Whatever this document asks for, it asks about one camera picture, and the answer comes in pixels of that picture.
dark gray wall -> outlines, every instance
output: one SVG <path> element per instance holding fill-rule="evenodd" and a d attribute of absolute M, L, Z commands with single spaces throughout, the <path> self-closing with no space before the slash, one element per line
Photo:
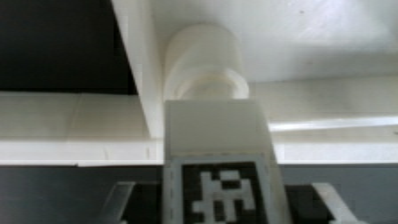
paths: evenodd
<path fill-rule="evenodd" d="M 160 169 L 0 168 L 0 223 L 94 224 L 117 181 L 160 180 Z"/>
<path fill-rule="evenodd" d="M 286 184 L 332 183 L 362 221 L 398 223 L 398 166 L 284 166 Z"/>
<path fill-rule="evenodd" d="M 92 224 L 117 181 L 160 181 L 160 168 L 0 168 L 0 223 Z M 359 218 L 398 223 L 398 166 L 284 166 L 286 184 L 330 182 Z"/>

